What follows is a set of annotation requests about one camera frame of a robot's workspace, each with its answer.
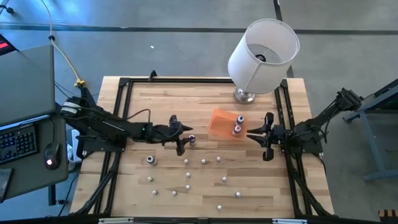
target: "computer mouse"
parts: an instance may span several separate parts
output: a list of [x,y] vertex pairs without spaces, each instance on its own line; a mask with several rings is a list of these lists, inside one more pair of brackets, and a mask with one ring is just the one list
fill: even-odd
[[60,144],[51,142],[44,149],[44,165],[49,170],[58,168],[61,164]]

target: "computer monitor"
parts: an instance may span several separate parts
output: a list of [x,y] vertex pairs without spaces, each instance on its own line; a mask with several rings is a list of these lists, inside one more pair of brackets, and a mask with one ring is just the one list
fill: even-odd
[[0,56],[0,127],[54,111],[53,46]]

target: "red light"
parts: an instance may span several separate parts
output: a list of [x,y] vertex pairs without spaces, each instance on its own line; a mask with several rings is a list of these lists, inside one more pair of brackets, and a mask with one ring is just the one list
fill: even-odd
[[5,47],[8,47],[8,44],[7,44],[7,43],[1,43],[1,44],[0,44],[0,48],[5,48]]

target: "lamp base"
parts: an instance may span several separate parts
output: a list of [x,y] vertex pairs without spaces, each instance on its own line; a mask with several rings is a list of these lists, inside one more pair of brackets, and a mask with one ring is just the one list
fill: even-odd
[[235,88],[234,92],[234,98],[236,102],[240,104],[251,104],[254,102],[254,99],[256,98],[255,93],[246,93],[239,87]]

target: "keyboard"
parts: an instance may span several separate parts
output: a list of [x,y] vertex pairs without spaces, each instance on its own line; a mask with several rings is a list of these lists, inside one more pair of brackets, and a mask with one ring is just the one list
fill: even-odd
[[38,152],[33,124],[0,131],[0,164],[15,161]]

